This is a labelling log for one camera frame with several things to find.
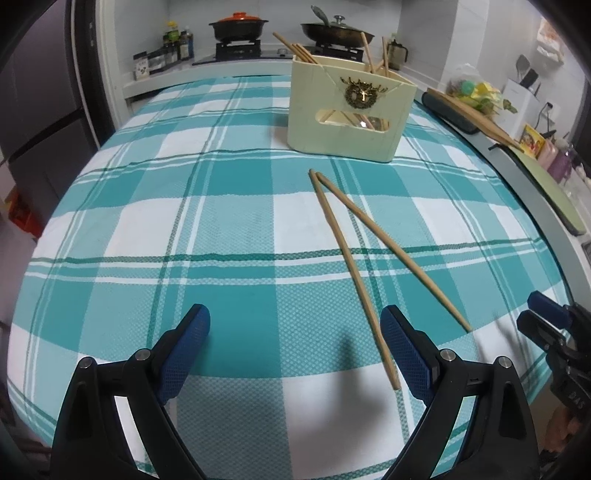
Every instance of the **kettle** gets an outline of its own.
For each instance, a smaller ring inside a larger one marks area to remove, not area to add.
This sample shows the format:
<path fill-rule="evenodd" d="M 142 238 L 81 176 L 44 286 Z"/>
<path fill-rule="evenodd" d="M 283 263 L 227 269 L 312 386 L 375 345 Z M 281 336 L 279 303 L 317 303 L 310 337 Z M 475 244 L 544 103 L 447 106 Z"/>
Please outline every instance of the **kettle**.
<path fill-rule="evenodd" d="M 408 60 L 408 48 L 396 40 L 392 40 L 388 49 L 388 65 L 391 69 L 400 70 L 402 64 Z"/>

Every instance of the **cooking pot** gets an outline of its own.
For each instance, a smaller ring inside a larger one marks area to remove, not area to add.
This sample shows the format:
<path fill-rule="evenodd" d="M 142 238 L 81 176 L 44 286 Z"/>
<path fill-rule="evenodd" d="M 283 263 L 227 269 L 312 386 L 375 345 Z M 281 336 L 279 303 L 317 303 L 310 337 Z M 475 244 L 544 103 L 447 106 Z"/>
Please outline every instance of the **cooking pot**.
<path fill-rule="evenodd" d="M 321 45 L 341 45 L 347 48 L 363 48 L 362 30 L 350 27 L 343 23 L 345 19 L 342 15 L 335 15 L 335 21 L 329 22 L 324 12 L 312 6 L 314 14 L 323 22 L 320 23 L 302 23 L 301 27 L 306 37 Z M 370 43 L 374 36 L 371 33 L 365 33 L 365 38 Z"/>
<path fill-rule="evenodd" d="M 222 43 L 233 41 L 255 41 L 262 34 L 262 26 L 267 20 L 247 15 L 246 12 L 234 12 L 231 17 L 210 23 L 213 35 Z"/>

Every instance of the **metal screw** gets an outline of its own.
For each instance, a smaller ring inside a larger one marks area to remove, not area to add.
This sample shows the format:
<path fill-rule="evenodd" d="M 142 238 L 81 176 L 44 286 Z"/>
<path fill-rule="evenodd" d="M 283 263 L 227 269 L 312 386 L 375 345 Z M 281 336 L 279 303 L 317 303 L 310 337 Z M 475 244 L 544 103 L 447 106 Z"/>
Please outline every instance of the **metal screw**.
<path fill-rule="evenodd" d="M 92 357 L 86 356 L 78 362 L 80 368 L 88 368 L 92 365 Z"/>
<path fill-rule="evenodd" d="M 453 362 L 456 359 L 456 353 L 453 350 L 450 350 L 449 348 L 444 348 L 443 350 L 441 350 L 441 352 L 439 352 L 439 355 L 441 355 L 441 358 L 447 360 L 448 362 Z"/>
<path fill-rule="evenodd" d="M 499 365 L 504 368 L 511 368 L 513 366 L 513 363 L 507 357 L 500 356 L 499 357 Z"/>
<path fill-rule="evenodd" d="M 150 350 L 148 350 L 147 348 L 142 348 L 141 350 L 138 350 L 134 357 L 136 360 L 147 360 L 148 358 L 150 358 Z"/>

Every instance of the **kitchen wall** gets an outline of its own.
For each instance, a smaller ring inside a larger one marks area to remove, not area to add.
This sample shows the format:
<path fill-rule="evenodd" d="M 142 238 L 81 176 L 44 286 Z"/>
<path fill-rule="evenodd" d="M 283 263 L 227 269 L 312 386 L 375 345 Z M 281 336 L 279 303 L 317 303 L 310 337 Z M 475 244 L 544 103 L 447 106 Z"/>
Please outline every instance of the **kitchen wall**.
<path fill-rule="evenodd" d="M 121 75 L 134 70 L 134 55 L 162 46 L 168 22 L 168 0 L 115 2 L 115 42 Z"/>
<path fill-rule="evenodd" d="M 491 0 L 484 41 L 475 66 L 486 80 L 502 88 L 507 78 L 517 80 L 517 57 L 520 54 L 528 57 L 532 68 L 540 74 L 538 98 L 541 104 L 549 101 L 558 107 L 556 123 L 551 128 L 556 128 L 562 137 L 573 129 L 586 78 L 568 49 L 565 49 L 561 66 L 536 52 L 535 39 L 541 18 L 528 0 Z"/>
<path fill-rule="evenodd" d="M 348 25 L 376 35 L 370 48 L 373 56 L 378 57 L 381 56 L 380 37 L 389 38 L 398 29 L 402 0 L 322 0 L 317 4 L 330 19 L 334 15 L 343 15 Z M 213 28 L 208 24 L 236 11 L 268 20 L 261 43 L 277 47 L 281 45 L 272 36 L 273 31 L 292 42 L 310 44 L 300 24 L 320 21 L 312 13 L 310 3 L 290 0 L 170 0 L 169 8 L 170 18 L 177 21 L 179 27 L 188 25 L 193 31 L 196 58 L 211 55 L 215 50 Z"/>
<path fill-rule="evenodd" d="M 408 48 L 402 72 L 437 87 L 446 65 L 458 0 L 402 0 L 397 40 Z"/>
<path fill-rule="evenodd" d="M 439 89 L 445 90 L 458 65 L 478 65 L 488 24 L 489 0 L 459 0 L 452 40 Z"/>

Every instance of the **plaid tablecloth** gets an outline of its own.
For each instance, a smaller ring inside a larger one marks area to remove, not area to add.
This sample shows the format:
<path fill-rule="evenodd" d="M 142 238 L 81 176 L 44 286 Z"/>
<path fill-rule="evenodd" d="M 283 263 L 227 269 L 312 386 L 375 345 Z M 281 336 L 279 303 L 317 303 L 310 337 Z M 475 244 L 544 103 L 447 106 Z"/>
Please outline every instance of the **plaid tablecloth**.
<path fill-rule="evenodd" d="M 421 265 L 462 328 L 337 200 L 377 311 L 397 304 L 464 359 L 515 362 L 531 399 L 542 352 L 518 334 L 527 296 L 567 296 L 548 246 L 495 171 L 420 105 L 389 164 L 286 144 L 289 77 L 203 80 L 161 92 L 81 172 L 40 239 L 18 300 L 9 391 L 51 443 L 76 362 L 151 347 L 193 303 L 210 338 L 167 405 L 206 475 L 372 479 L 423 405 L 393 392 L 308 170 L 324 173 Z M 453 462 L 465 402 L 438 471 Z M 118 399 L 139 466 L 151 471 Z"/>

